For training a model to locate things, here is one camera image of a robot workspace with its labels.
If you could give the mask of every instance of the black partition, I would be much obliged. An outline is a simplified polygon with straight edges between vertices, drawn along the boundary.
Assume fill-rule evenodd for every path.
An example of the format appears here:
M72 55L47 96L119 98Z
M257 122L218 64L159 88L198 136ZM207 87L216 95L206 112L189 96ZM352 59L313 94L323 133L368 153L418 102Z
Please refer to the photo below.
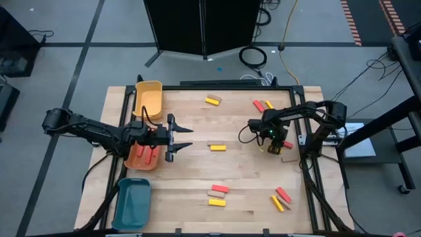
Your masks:
M206 0L207 54L250 45L259 7L260 0Z
M143 0L158 50L207 55L251 45L262 0Z
M160 50L202 55L198 0L144 0Z

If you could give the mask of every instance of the wooden table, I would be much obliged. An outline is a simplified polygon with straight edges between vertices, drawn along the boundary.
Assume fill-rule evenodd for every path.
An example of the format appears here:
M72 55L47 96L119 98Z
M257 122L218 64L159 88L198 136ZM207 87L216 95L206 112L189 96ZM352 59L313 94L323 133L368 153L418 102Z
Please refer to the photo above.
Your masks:
M101 122L118 126L124 90L125 87L109 87ZM208 93L222 98L218 107L205 103ZM305 87L305 98L307 101L323 100L320 87ZM150 218L142 232L174 232L175 228L181 228L183 233L262 233L262 229L269 228L274 234L312 233L298 161L282 162L282 157L299 157L294 124L291 123L287 136L287 141L294 147L285 149L279 156L259 151L255 142L238 142L238 132L248 119L261 117L252 104L255 99L268 99L276 109L291 106L289 93L281 91L164 91L161 121L166 123L166 115L173 113L180 126L194 130L193 133L175 134L175 142L193 142L193 145L179 151L173 163L165 162L162 153L155 171L128 171L127 177L147 178L153 188ZM129 108L132 108L133 100L132 96ZM311 124L316 130L318 124L314 121ZM248 129L241 136L242 140L252 137ZM210 151L208 140L225 141L227 151ZM94 148L91 165L104 154L102 148ZM324 147L323 154L336 157L331 147ZM319 158L319 164L326 199L344 223L353 228L339 165L324 158ZM103 201L110 165L111 158L89 174L76 228L86 224ZM230 188L225 198L226 207L207 205L207 191L212 184ZM270 199L279 186L292 197L291 211L280 213ZM322 229L320 206L316 199L314 202ZM110 206L107 227L111 227L114 206L115 199Z

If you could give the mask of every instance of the yellow cable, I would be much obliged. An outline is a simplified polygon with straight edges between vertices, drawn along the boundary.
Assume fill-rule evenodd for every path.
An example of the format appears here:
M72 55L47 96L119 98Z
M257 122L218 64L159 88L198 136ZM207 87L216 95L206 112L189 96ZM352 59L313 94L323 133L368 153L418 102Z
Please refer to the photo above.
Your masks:
M294 12L294 9L297 6L297 3L298 3L298 0L295 0L294 6L292 7L291 12L289 13L288 21L287 21L287 25L285 27L284 37L282 38L281 46L284 46L285 38L287 37L287 33L288 33L289 20L291 20L292 13ZM284 60L282 59L282 51L279 51L279 57L281 58L281 62L284 64L285 69L287 70L287 72L289 73L289 75L291 75L295 79L295 81L297 82L297 84L300 85L300 81L298 80L298 77L296 77L294 75L294 73L292 73L292 71L290 71L290 69L288 68L288 66L286 65L286 63L284 62Z

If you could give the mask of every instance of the blue tray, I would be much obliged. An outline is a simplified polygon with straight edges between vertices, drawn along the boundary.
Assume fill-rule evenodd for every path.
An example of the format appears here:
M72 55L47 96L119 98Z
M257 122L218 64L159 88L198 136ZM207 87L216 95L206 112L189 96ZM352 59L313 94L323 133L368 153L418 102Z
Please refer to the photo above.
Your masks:
M123 178L116 215L111 226L116 230L141 230L149 220L151 184L143 178Z

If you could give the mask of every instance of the floor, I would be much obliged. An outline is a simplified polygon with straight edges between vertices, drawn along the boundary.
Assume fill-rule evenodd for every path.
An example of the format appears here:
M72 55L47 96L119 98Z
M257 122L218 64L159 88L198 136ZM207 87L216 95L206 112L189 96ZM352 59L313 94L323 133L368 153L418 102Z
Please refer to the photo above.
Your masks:
M164 52L147 68L145 63L156 53L154 47L84 47L84 42L153 42L140 0L0 0L0 3L27 30L53 30L55 35L48 42L79 43L73 44L74 47L56 44L42 48L31 77L10 79L21 94L7 129L0 134L3 139L0 236L16 235L43 159L47 150L51 151L47 148L50 139L41 129L46 110L61 107L65 102L73 111L99 119L107 87L134 84L138 74L164 85L177 85L181 80L228 80L252 74L238 60L239 50L213 55L213 61ZM258 42L280 40L292 4L293 0L283 0L278 9L271 11L272 23L262 27ZM341 4L332 0L317 3L300 0L286 41L308 42L288 47L283 56L302 85L321 86L326 99L331 99L364 70L367 60L377 59L385 52L383 47L355 47ZM323 47L320 43L324 42L334 43ZM276 48L262 49L268 54L263 72L277 76L281 85L294 85L279 55L272 52ZM260 55L247 52L245 57L257 60ZM381 96L396 73L378 81L381 75L381 70L369 70L340 97L339 101L348 106L350 114ZM381 101L356 118L376 118L411 95L401 74ZM409 122L401 121L396 127L408 128ZM412 135L412 131L397 133L399 139ZM83 140L59 138L27 235L73 229L91 150ZM419 151L405 153L416 185L421 183ZM413 190L407 196L398 193L396 187L403 180L397 165L347 167L347 175L351 212L368 232L393 234L420 228L421 190Z

